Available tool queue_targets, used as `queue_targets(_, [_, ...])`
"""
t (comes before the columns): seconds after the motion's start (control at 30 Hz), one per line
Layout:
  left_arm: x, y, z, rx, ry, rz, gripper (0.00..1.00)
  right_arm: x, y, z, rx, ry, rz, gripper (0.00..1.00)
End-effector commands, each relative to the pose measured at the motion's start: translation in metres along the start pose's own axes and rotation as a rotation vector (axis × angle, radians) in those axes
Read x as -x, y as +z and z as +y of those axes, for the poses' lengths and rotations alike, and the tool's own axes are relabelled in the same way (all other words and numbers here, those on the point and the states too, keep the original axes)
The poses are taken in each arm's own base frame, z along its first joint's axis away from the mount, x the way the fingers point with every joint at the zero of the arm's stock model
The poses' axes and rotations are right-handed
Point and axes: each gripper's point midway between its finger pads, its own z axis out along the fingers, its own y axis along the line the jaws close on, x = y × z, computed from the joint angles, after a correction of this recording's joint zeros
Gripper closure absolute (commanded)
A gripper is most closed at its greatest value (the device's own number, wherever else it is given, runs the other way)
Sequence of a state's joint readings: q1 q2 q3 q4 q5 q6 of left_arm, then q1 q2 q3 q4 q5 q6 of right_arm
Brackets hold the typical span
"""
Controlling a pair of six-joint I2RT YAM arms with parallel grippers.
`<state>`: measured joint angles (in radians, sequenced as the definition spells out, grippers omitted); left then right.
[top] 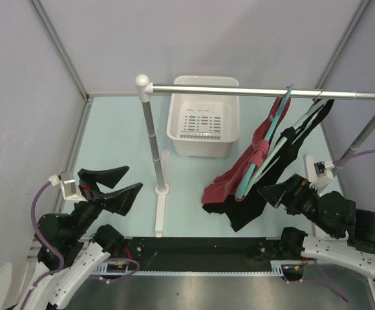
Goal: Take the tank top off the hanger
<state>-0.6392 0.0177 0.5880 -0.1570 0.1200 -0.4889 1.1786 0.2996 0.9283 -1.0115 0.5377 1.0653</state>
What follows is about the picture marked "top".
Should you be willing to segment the teal plastic hanger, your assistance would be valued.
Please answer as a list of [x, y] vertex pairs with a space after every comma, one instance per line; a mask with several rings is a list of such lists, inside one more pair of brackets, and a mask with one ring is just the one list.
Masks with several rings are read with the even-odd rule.
[[290, 98], [290, 93], [294, 89], [294, 84], [291, 84], [288, 87], [287, 93], [282, 97], [281, 102], [276, 110], [275, 114], [270, 113], [269, 115], [269, 127], [266, 131], [266, 134], [262, 140], [259, 140], [256, 144], [256, 151], [252, 155], [252, 157], [249, 159], [248, 163], [248, 169], [244, 173], [244, 176], [242, 177], [241, 182], [239, 183], [236, 193], [235, 193], [235, 199], [237, 201], [241, 201], [245, 197], [245, 190], [250, 183], [250, 180], [253, 176], [253, 173], [255, 170], [257, 170], [262, 164], [265, 159], [265, 157], [268, 154], [269, 148], [270, 148], [270, 141], [272, 139], [272, 136], [275, 133], [275, 130], [277, 128], [278, 122], [281, 119], [281, 116], [283, 114], [283, 110]]

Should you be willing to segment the mint green wire hanger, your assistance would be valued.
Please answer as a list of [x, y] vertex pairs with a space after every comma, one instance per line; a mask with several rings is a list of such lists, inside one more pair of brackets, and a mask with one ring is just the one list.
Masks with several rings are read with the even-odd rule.
[[267, 156], [265, 157], [263, 164], [255, 170], [253, 173], [253, 176], [250, 180], [250, 183], [248, 184], [246, 190], [245, 190], [245, 196], [249, 193], [251, 187], [257, 183], [257, 181], [261, 178], [263, 175], [263, 172], [265, 169], [268, 168], [268, 166], [273, 163], [275, 156], [280, 152], [281, 148], [288, 142], [292, 142], [294, 136], [296, 133], [303, 132], [305, 130], [305, 127], [310, 122], [311, 118], [319, 112], [327, 103], [327, 100], [325, 99], [314, 99], [313, 104], [311, 107], [297, 120], [294, 125], [284, 130], [279, 139], [277, 140], [277, 143], [275, 144], [274, 148], [271, 151], [268, 151]]

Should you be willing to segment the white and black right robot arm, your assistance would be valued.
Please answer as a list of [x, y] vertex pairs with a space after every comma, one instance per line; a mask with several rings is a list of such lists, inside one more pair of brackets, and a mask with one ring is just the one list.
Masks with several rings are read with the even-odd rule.
[[284, 258], [301, 256], [328, 261], [375, 282], [375, 212], [358, 209], [356, 202], [336, 191], [319, 194], [298, 174], [257, 191], [272, 207], [283, 205], [287, 214], [305, 216], [331, 237], [326, 241], [286, 227], [279, 242]]

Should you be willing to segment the red tank top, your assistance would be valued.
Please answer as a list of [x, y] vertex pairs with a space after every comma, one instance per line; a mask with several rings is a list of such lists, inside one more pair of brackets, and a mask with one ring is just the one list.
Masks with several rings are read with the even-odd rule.
[[[211, 185], [208, 185], [204, 189], [204, 194], [202, 196], [201, 202], [205, 203], [222, 203], [227, 197], [235, 199], [235, 191], [237, 186], [241, 182], [244, 173], [248, 169], [248, 161], [256, 151], [256, 144], [259, 140], [262, 140], [266, 134], [269, 125], [269, 115], [270, 113], [275, 114], [276, 110], [281, 102], [281, 98], [276, 98], [274, 104], [271, 107], [270, 112], [268, 113], [267, 118], [257, 127], [253, 133], [252, 143], [244, 151], [242, 156], [237, 160], [234, 166], [225, 172], [224, 174], [216, 177], [213, 180]], [[288, 103], [285, 107], [285, 114], [288, 112], [290, 107], [291, 100], [288, 100]]]

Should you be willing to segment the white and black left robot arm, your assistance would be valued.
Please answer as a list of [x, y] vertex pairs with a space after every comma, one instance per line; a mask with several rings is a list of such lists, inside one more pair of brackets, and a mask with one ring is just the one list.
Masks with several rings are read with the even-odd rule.
[[[49, 177], [33, 199], [30, 217], [41, 248], [34, 274], [16, 309], [65, 309], [75, 292], [104, 262], [111, 262], [118, 276], [101, 276], [107, 284], [123, 280], [140, 270], [140, 264], [121, 233], [107, 224], [98, 228], [85, 244], [81, 239], [103, 211], [126, 216], [142, 189], [135, 183], [114, 188], [128, 166], [107, 170], [81, 169], [74, 179], [66, 172]], [[71, 213], [48, 213], [36, 217], [39, 197], [49, 186], [59, 187], [63, 199], [74, 203]]]

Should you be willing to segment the black tank top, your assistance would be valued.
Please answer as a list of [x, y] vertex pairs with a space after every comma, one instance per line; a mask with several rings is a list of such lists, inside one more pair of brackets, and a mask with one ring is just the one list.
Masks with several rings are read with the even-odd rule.
[[266, 200], [257, 192], [257, 188], [277, 183], [284, 170], [297, 159], [304, 140], [326, 118], [333, 104], [333, 99], [327, 100], [325, 106], [311, 118], [305, 130], [296, 133], [292, 142], [288, 141], [281, 148], [273, 163], [264, 170], [261, 178], [241, 201], [227, 197], [222, 203], [202, 203], [202, 208], [208, 213], [226, 214], [235, 232], [259, 217], [266, 206]]

